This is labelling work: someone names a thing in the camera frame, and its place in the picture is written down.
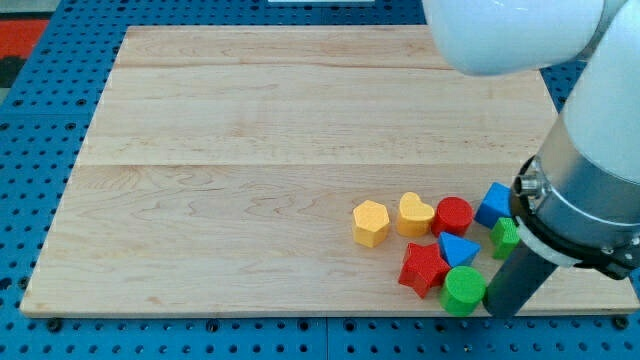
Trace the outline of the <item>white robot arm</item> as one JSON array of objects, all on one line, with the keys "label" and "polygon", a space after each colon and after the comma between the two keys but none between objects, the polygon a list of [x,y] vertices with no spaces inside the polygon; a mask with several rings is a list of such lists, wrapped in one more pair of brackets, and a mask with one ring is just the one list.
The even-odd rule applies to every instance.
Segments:
[{"label": "white robot arm", "polygon": [[639,0],[425,0],[423,9],[440,54],[466,75],[585,63],[513,181],[520,241],[485,309],[515,315],[559,267],[628,277],[639,266]]}]

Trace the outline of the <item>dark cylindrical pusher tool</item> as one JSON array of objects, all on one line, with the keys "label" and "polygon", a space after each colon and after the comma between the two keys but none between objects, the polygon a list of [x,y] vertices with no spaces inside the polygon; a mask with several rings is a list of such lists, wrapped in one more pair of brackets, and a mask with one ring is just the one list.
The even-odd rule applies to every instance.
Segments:
[{"label": "dark cylindrical pusher tool", "polygon": [[497,318],[516,315],[557,268],[520,242],[487,286],[485,309]]}]

